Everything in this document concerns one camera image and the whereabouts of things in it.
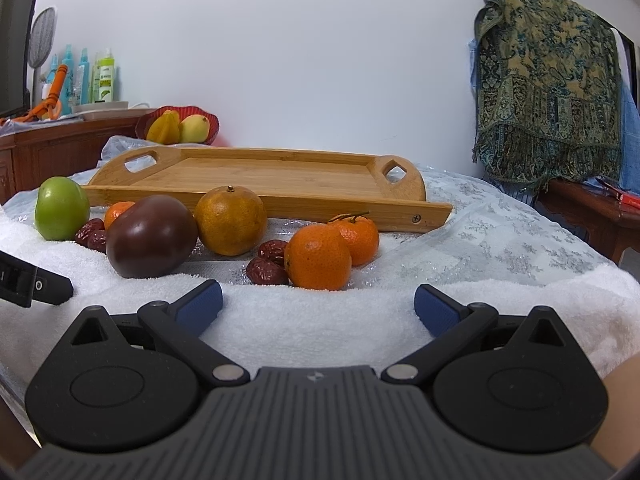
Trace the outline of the person's right hand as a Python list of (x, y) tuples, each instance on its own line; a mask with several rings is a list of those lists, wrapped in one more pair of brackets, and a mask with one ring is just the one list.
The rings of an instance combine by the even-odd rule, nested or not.
[(635, 354), (604, 378), (608, 412), (592, 447), (616, 469), (639, 453), (640, 356)]

